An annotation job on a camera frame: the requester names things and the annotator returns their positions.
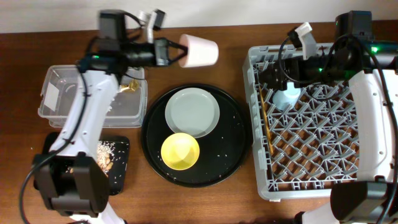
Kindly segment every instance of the white plate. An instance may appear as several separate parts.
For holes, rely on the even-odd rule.
[[[200,138],[216,127],[220,107],[209,92],[199,88],[185,88],[169,99],[165,117],[173,132]]]

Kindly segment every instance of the yellow bowl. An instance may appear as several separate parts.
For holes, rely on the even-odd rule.
[[[174,170],[185,170],[193,166],[199,158],[199,144],[189,134],[170,135],[162,145],[161,155],[164,163]]]

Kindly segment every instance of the black tray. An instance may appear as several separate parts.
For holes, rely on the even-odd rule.
[[[165,107],[174,93],[184,88],[201,88],[210,92],[220,107],[220,119],[211,133],[197,138],[200,155],[187,170],[173,170],[160,155],[163,142],[174,132],[165,120]],[[233,174],[242,164],[251,145],[248,117],[225,91],[210,85],[184,85],[161,96],[147,112],[141,131],[144,155],[153,169],[166,180],[186,186],[205,187],[217,184]]]
[[[51,145],[57,140],[59,133],[50,133],[46,138],[43,146],[42,154],[47,154]],[[101,135],[99,141],[114,142],[114,158],[113,166],[108,172],[110,192],[109,195],[117,195],[122,192],[124,185],[124,178],[126,176],[127,161],[129,160],[130,141],[124,136],[108,136]]]

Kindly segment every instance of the gold object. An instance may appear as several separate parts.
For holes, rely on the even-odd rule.
[[[139,88],[137,80],[132,79],[128,85],[120,85],[120,92],[135,92]]]
[[[267,133],[267,139],[268,139],[268,145],[269,145],[269,152],[271,154],[273,154],[274,153],[274,148],[272,147],[272,143],[271,143],[271,134],[269,132],[269,127],[268,127],[268,117],[267,117],[267,113],[266,113],[266,109],[265,109],[265,105],[264,105],[264,99],[262,98],[261,89],[260,89],[260,99],[261,99],[262,115],[264,117],[264,122],[265,122],[265,127],[266,127],[266,133]]]
[[[110,169],[112,169],[112,166],[113,166],[113,162],[110,162],[107,166],[106,166],[106,170],[110,170]]]
[[[199,144],[189,134],[172,134],[163,142],[160,153],[168,167],[174,170],[185,170],[197,162]]]

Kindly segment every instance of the green light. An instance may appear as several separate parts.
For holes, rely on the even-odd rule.
[[[379,50],[378,47],[371,47],[371,51],[372,51],[373,53],[377,53],[378,50]]]

